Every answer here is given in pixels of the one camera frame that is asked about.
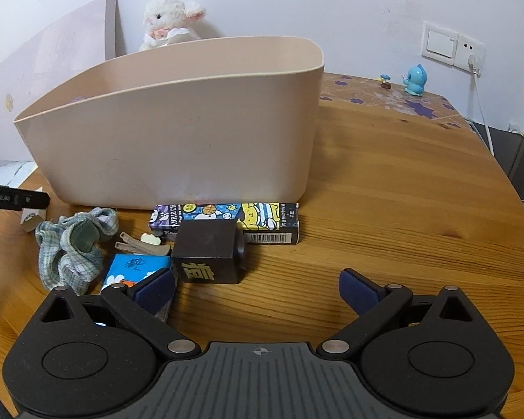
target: storage box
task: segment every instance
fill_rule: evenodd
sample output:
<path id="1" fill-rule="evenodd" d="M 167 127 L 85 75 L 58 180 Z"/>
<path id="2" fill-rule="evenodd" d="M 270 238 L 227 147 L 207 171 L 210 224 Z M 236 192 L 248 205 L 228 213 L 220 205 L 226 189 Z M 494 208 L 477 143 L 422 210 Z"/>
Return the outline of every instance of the storage box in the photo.
<path id="1" fill-rule="evenodd" d="M 323 69 L 308 39 L 181 42 L 90 68 L 14 124 L 65 203 L 289 203 L 307 186 Z"/>
<path id="2" fill-rule="evenodd" d="M 247 242 L 256 244 L 297 244 L 298 203 L 226 203 L 157 205 L 150 218 L 151 232 L 164 241 L 173 241 L 181 221 L 229 219 L 237 222 Z"/>

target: white wall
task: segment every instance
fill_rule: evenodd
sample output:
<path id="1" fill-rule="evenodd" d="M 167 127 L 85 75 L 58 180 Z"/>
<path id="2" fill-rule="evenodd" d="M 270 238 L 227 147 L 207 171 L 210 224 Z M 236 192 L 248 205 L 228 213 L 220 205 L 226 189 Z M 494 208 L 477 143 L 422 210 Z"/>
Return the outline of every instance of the white wall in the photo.
<path id="1" fill-rule="evenodd" d="M 0 0 L 0 61 L 29 37 L 90 0 Z M 425 20 L 484 42 L 480 88 L 489 124 L 524 129 L 524 0 L 197 0 L 206 6 L 201 35 L 295 35 L 313 39 L 331 72 L 401 81 L 410 66 L 427 69 L 429 91 L 479 119 L 471 77 L 422 58 Z M 140 46 L 148 0 L 118 0 L 117 53 Z"/>

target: wooden table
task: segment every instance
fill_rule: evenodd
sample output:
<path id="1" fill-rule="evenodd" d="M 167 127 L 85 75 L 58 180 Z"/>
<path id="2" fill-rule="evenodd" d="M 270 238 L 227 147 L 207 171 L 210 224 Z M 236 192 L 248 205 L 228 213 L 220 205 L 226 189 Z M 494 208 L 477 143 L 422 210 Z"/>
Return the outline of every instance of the wooden table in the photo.
<path id="1" fill-rule="evenodd" d="M 516 375 L 504 414 L 524 419 L 524 207 L 461 119 L 330 97 L 328 88 L 341 80 L 327 77 L 323 86 L 300 243 L 251 246 L 239 285 L 181 284 L 170 324 L 202 345 L 317 345 L 355 318 L 337 292 L 345 267 L 418 294 L 456 284 L 511 352 Z M 39 171 L 24 187 L 41 185 L 51 194 L 49 218 L 78 210 L 61 203 Z M 135 237 L 147 230 L 148 212 L 119 216 L 121 230 Z M 12 412 L 1 365 L 46 294 L 35 238 L 19 220 L 0 211 L 0 398 Z"/>

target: light switch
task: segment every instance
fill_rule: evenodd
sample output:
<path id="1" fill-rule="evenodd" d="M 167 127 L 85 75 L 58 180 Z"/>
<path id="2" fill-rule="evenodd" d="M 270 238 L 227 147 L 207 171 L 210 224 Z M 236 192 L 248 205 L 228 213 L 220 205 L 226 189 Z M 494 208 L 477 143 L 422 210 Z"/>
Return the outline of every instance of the light switch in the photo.
<path id="1" fill-rule="evenodd" d="M 421 54 L 448 65 L 454 64 L 458 33 L 425 22 Z"/>
<path id="2" fill-rule="evenodd" d="M 454 39 L 451 39 L 449 36 L 429 30 L 429 40 L 427 41 L 427 50 L 429 52 L 453 58 L 455 44 Z"/>

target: white power cord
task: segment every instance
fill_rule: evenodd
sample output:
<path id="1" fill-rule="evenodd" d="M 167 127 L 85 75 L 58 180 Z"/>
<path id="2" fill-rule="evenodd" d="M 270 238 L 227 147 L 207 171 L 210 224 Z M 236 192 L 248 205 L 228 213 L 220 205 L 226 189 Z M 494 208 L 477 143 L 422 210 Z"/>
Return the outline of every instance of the white power cord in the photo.
<path id="1" fill-rule="evenodd" d="M 487 132 L 487 143 L 489 145 L 489 151 L 495 157 L 495 151 L 493 151 L 493 141 L 491 140 L 491 132 L 489 130 L 489 126 L 487 125 L 487 121 L 485 120 L 485 114 L 483 113 L 483 106 L 481 105 L 481 97 L 479 97 L 479 88 L 478 88 L 478 74 L 479 70 L 481 69 L 481 60 L 479 60 L 479 57 L 477 55 L 470 55 L 468 58 L 468 64 L 470 65 L 470 68 L 472 69 L 473 73 L 473 81 L 475 85 L 475 92 L 477 93 L 477 102 L 479 103 L 479 112 L 481 113 L 481 119 L 483 120 L 483 125 L 485 126 L 485 131 Z"/>

